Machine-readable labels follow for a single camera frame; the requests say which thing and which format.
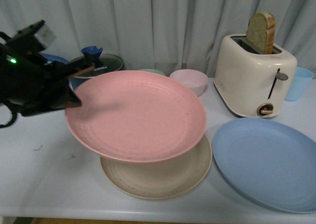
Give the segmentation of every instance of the wooden floor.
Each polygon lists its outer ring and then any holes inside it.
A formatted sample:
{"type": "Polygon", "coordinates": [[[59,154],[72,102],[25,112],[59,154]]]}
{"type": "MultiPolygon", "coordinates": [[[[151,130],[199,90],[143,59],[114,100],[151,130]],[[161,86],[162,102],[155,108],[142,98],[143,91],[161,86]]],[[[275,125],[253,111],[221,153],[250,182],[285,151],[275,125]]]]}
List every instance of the wooden floor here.
{"type": "Polygon", "coordinates": [[[31,224],[170,224],[170,223],[34,218],[31,224]]]}

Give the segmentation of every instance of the pink bowl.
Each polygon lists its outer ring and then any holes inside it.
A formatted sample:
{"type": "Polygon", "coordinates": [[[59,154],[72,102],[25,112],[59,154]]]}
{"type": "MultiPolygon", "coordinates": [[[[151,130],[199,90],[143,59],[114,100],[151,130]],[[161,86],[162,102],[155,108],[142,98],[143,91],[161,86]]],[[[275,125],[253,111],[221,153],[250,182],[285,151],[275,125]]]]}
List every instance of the pink bowl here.
{"type": "Polygon", "coordinates": [[[171,73],[170,78],[187,86],[194,94],[200,96],[208,82],[208,77],[203,72],[192,69],[181,69],[171,73]]]}

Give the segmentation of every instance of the blue plate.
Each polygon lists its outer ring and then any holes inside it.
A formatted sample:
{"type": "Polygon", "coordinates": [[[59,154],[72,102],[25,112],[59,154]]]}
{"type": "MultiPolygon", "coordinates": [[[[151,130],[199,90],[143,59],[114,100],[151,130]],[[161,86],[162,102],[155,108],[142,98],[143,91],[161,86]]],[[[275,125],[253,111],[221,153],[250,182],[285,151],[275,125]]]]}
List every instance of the blue plate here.
{"type": "Polygon", "coordinates": [[[316,142],[266,119],[223,125],[212,142],[217,166],[246,197],[291,213],[316,212],[316,142]]]}

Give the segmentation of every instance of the beige plate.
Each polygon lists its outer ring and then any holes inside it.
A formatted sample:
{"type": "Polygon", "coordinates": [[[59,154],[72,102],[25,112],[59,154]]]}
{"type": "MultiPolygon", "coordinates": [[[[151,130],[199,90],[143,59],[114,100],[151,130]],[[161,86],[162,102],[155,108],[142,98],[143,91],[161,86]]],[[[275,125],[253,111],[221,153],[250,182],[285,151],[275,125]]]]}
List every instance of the beige plate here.
{"type": "Polygon", "coordinates": [[[101,166],[120,191],[144,199],[171,198],[195,187],[207,174],[212,148],[207,137],[185,154],[148,164],[122,163],[101,157],[101,166]]]}

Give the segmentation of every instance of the blue lid knob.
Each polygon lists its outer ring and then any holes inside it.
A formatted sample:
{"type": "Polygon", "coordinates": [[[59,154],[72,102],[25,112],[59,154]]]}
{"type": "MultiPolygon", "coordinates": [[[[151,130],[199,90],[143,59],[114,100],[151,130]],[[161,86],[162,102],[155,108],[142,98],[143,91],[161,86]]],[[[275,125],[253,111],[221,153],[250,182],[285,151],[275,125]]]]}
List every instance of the blue lid knob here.
{"type": "Polygon", "coordinates": [[[81,53],[84,54],[85,52],[90,53],[92,55],[92,61],[96,61],[99,59],[103,48],[97,48],[96,46],[84,47],[81,49],[81,53]]]}

